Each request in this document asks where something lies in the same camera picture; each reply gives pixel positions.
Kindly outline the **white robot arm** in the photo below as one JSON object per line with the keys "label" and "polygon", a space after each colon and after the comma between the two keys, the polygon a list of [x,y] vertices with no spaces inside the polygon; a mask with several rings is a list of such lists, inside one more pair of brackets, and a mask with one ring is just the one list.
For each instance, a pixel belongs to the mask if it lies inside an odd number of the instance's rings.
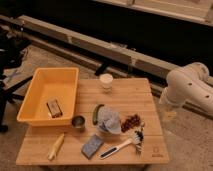
{"label": "white robot arm", "polygon": [[208,77],[209,69],[200,62],[171,70],[166,76],[167,86],[159,103],[167,109],[175,109],[191,100],[213,116],[213,87],[207,84]]}

